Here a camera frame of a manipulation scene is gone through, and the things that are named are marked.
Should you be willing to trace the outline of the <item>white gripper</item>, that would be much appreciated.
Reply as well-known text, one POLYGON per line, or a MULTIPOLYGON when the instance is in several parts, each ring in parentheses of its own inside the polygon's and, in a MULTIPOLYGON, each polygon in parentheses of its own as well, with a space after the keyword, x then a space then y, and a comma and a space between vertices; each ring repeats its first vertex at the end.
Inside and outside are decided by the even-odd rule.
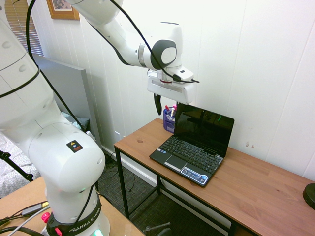
POLYGON ((161 115, 161 96, 171 100, 189 104, 196 96, 195 83, 177 83, 172 82, 169 84, 162 83, 157 77, 149 76, 147 89, 149 92, 154 93, 154 102, 158 115, 161 115))

